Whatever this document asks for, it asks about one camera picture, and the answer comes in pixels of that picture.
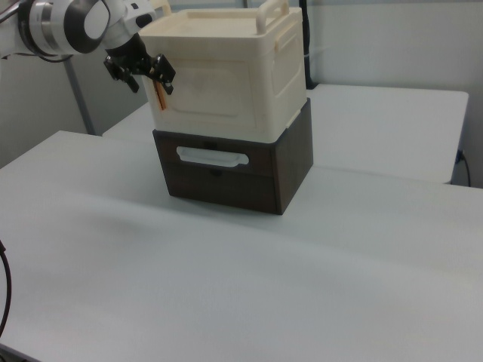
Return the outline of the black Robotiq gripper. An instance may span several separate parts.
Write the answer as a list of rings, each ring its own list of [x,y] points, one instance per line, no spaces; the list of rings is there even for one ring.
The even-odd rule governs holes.
[[[117,48],[106,50],[103,61],[108,73],[115,81],[124,82],[133,93],[139,90],[139,84],[133,75],[145,75],[159,83],[168,95],[173,93],[172,85],[176,71],[163,54],[150,57],[146,52],[141,37],[133,35],[126,43]]]

